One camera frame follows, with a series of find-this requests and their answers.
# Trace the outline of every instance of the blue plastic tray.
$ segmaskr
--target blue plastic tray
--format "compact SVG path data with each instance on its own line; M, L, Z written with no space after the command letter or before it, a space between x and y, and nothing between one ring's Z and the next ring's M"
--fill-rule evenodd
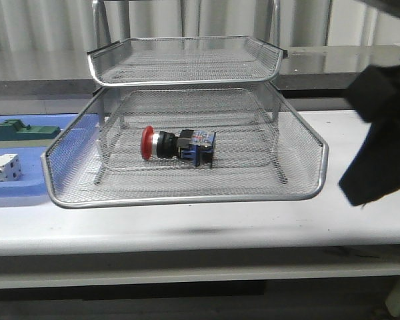
M64 129L76 115L6 115L0 116L0 122L6 119L20 119L26 125L57 125ZM17 153L21 162L22 176L18 181L0 182L0 197L28 197L47 192L40 155L45 147L22 147L0 149L0 155Z

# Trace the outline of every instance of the wire mesh tray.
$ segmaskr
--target wire mesh tray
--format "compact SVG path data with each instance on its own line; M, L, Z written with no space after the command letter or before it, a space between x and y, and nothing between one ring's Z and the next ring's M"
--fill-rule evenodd
M213 168L145 161L142 130L216 131ZM327 145L268 83L102 89L42 156L66 208L308 199Z
M126 39L89 53L104 87L266 81L282 50L246 36Z

